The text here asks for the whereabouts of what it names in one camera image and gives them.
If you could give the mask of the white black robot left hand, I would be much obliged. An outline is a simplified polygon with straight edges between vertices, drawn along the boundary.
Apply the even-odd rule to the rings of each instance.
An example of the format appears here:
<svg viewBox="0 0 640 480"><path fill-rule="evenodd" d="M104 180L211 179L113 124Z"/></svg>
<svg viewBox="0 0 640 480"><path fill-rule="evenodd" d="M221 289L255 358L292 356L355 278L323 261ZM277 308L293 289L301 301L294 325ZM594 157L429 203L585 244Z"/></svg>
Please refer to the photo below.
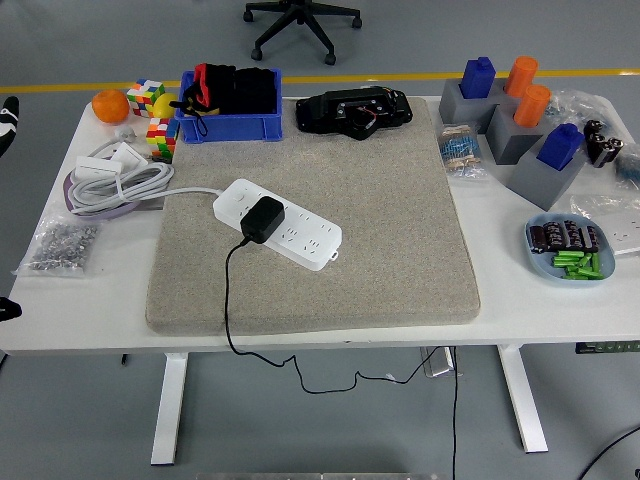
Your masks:
<svg viewBox="0 0 640 480"><path fill-rule="evenodd" d="M0 156L3 156L12 145L19 121L19 99L16 96L9 96L3 103L0 114Z"/></svg>

